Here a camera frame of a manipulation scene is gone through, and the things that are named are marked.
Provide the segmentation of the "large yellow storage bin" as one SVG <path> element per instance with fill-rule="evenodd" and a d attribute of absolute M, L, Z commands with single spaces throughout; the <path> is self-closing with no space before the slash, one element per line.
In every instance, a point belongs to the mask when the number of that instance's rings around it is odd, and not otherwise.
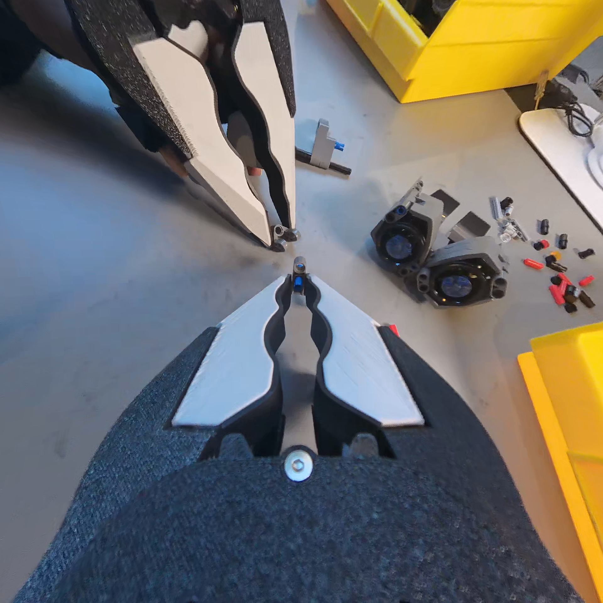
<path fill-rule="evenodd" d="M 602 602 L 602 323 L 534 338 L 517 361 Z"/>

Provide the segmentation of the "scattered small building pieces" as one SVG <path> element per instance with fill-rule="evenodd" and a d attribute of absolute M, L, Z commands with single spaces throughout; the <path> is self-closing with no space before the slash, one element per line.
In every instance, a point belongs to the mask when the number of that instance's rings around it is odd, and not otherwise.
<path fill-rule="evenodd" d="M 591 291 L 596 277 L 593 274 L 571 277 L 569 274 L 569 258 L 563 256 L 569 250 L 568 233 L 555 233 L 548 217 L 536 219 L 531 233 L 516 218 L 516 203 L 511 197 L 492 196 L 488 204 L 496 222 L 499 242 L 517 241 L 526 246 L 520 263 L 530 272 L 542 274 L 540 280 L 546 283 L 548 295 L 556 307 L 573 315 L 580 307 L 593 310 L 597 306 Z"/>

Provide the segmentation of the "grey beam with black axle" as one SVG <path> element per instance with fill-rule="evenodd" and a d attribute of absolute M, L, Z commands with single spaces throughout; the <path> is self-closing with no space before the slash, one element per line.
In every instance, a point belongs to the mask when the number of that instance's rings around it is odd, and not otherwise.
<path fill-rule="evenodd" d="M 335 151 L 343 151 L 345 145 L 331 137 L 329 121 L 320 118 L 317 122 L 311 150 L 296 146 L 295 160 L 323 171 L 336 173 L 339 176 L 350 177 L 351 168 L 333 161 Z"/>

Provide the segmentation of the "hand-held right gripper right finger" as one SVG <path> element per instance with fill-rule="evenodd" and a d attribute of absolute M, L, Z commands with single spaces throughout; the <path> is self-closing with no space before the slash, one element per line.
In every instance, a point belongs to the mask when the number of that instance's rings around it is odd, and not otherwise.
<path fill-rule="evenodd" d="M 305 298 L 322 391 L 378 427 L 423 426 L 423 414 L 381 336 L 381 325 L 314 274 L 306 278 Z"/>

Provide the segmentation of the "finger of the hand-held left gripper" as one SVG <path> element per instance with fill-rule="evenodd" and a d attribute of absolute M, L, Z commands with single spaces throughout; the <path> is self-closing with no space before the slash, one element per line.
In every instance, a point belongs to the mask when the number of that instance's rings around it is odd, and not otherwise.
<path fill-rule="evenodd" d="M 244 114 L 244 89 L 237 78 L 232 59 L 240 28 L 224 58 L 227 67 L 232 68 L 234 73 L 230 83 L 240 103 L 241 110 L 238 111 L 252 132 L 251 120 Z M 222 203 L 222 211 L 242 229 L 271 248 L 273 225 L 268 211 L 247 179 L 247 161 L 222 128 L 217 92 L 207 65 L 197 52 L 191 51 L 200 49 L 198 38 L 205 36 L 205 33 L 200 22 L 192 21 L 186 31 L 180 31 L 177 40 L 160 37 L 135 44 L 133 51 L 192 150 L 192 156 L 186 162 L 190 179 L 204 187 L 216 203 Z M 253 134 L 252 143 L 255 159 L 260 164 Z"/>
<path fill-rule="evenodd" d="M 244 114 L 251 120 L 256 157 L 266 172 L 281 224 L 296 228 L 296 158 L 291 117 L 264 23 L 241 26 L 233 47 Z"/>

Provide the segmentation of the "white rounded board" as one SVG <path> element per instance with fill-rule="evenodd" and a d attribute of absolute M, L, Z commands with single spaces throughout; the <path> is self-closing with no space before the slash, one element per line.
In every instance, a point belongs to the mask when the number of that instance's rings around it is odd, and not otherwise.
<path fill-rule="evenodd" d="M 518 126 L 569 194 L 602 231 L 602 113 L 579 104 L 593 122 L 592 134 L 573 134 L 561 109 L 526 111 Z"/>

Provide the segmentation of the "person's left hand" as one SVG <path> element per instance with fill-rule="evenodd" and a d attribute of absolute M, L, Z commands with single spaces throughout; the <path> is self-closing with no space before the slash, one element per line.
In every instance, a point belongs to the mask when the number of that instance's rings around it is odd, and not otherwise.
<path fill-rule="evenodd" d="M 184 180 L 189 178 L 189 173 L 186 166 L 186 157 L 176 145 L 167 143 L 158 150 L 158 153 L 162 156 L 168 167 L 170 167 L 170 169 L 177 174 L 177 176 Z"/>

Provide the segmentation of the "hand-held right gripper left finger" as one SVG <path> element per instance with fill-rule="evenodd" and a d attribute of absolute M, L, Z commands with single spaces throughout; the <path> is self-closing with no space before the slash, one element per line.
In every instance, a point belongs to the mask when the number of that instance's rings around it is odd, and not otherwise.
<path fill-rule="evenodd" d="M 226 427 L 278 391 L 276 352 L 285 339 L 290 276 L 281 275 L 217 326 L 172 427 Z"/>

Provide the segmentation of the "grey desk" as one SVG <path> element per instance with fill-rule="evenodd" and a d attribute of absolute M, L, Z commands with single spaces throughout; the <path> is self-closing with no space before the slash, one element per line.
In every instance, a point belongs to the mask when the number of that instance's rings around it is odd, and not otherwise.
<path fill-rule="evenodd" d="M 520 134 L 521 91 L 401 105 L 324 1 L 289 1 L 296 131 L 327 118 L 350 178 L 297 168 L 301 241 L 254 245 L 147 154 L 91 73 L 42 55 L 1 91 L 1 602 L 59 529 L 87 464 L 122 411 L 200 333 L 293 256 L 402 339 L 479 417 L 541 539 L 582 598 L 597 595 L 573 533 L 517 357 L 530 339 L 602 320 L 602 235 Z M 374 261 L 370 230 L 416 180 L 491 221 L 569 234 L 596 306 L 568 314 L 546 271 L 505 245 L 507 297 L 465 310 L 412 301 Z M 579 260 L 575 250 L 596 256 Z"/>

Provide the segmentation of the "grey angular connector piece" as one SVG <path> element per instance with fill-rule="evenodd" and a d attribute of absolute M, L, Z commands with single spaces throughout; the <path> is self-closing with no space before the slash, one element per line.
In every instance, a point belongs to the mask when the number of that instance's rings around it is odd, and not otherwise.
<path fill-rule="evenodd" d="M 301 239 L 300 232 L 297 229 L 286 228 L 283 225 L 273 226 L 273 242 L 271 249 L 278 253 L 287 251 L 290 243 L 296 243 Z"/>

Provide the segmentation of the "grey twin engine toy assembly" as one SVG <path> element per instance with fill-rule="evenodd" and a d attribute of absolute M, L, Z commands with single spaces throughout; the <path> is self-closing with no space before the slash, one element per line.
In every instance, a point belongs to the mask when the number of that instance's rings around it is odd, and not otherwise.
<path fill-rule="evenodd" d="M 418 178 L 371 230 L 380 266 L 418 303 L 470 307 L 504 298 L 508 262 L 495 238 L 451 233 L 437 248 L 446 202 L 423 187 Z"/>

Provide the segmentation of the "person's left forearm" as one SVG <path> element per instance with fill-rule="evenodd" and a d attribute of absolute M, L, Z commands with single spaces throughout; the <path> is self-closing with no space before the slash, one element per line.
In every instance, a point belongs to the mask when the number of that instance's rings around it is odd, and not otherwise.
<path fill-rule="evenodd" d="M 1 1 L 1 86 L 17 83 L 42 51 L 100 74 L 64 1 Z"/>

